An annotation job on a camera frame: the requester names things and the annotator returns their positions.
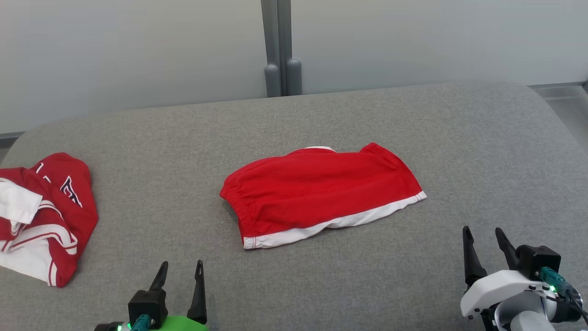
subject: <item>white wall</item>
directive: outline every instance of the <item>white wall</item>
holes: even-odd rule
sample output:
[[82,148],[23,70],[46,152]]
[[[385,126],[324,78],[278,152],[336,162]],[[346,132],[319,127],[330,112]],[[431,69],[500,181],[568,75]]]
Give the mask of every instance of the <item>white wall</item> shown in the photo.
[[588,78],[586,0],[292,0],[304,93]]
[[265,97],[259,0],[1,0],[0,134]]

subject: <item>red jersey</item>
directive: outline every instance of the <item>red jersey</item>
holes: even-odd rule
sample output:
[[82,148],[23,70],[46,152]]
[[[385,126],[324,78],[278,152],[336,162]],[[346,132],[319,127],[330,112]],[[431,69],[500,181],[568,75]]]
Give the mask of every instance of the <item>red jersey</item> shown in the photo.
[[63,287],[97,222],[81,160],[56,153],[31,169],[0,169],[0,266]]

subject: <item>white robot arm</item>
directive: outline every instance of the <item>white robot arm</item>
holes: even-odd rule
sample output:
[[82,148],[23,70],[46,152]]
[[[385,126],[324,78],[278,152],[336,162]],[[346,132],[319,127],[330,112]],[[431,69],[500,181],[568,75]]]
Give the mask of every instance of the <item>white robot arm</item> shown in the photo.
[[486,331],[552,331],[552,323],[588,324],[582,299],[556,271],[561,256],[546,246],[512,246],[496,229],[499,247],[510,270],[488,275],[473,247],[470,229],[463,228],[463,257],[467,290],[462,297],[464,317],[482,317]]

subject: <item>couch cushion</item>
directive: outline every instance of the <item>couch cushion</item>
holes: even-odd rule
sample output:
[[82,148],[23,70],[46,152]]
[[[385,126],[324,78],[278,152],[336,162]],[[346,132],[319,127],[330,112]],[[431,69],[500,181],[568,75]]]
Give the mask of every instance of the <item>couch cushion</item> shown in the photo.
[[[398,155],[429,198],[373,223],[244,251],[223,180],[301,147]],[[184,315],[204,261],[211,330],[481,330],[460,315],[462,227],[489,272],[494,237],[559,252],[588,295],[588,158],[524,86],[459,82],[121,111],[31,130],[3,167],[64,151],[92,173],[99,222],[63,289],[0,269],[2,330],[93,330],[169,261],[170,315]]]

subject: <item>cable connector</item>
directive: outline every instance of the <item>cable connector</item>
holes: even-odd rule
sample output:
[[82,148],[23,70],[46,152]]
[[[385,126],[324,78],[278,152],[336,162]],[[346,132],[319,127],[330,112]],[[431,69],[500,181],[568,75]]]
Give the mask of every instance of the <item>cable connector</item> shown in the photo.
[[550,286],[553,286],[555,288],[554,292],[559,292],[560,294],[566,292],[566,285],[569,286],[568,282],[566,282],[566,279],[562,277],[562,275],[556,273],[549,267],[542,267],[537,276],[540,280],[546,282]]
[[137,318],[131,331],[148,331],[151,324],[151,318],[148,315],[143,314]]

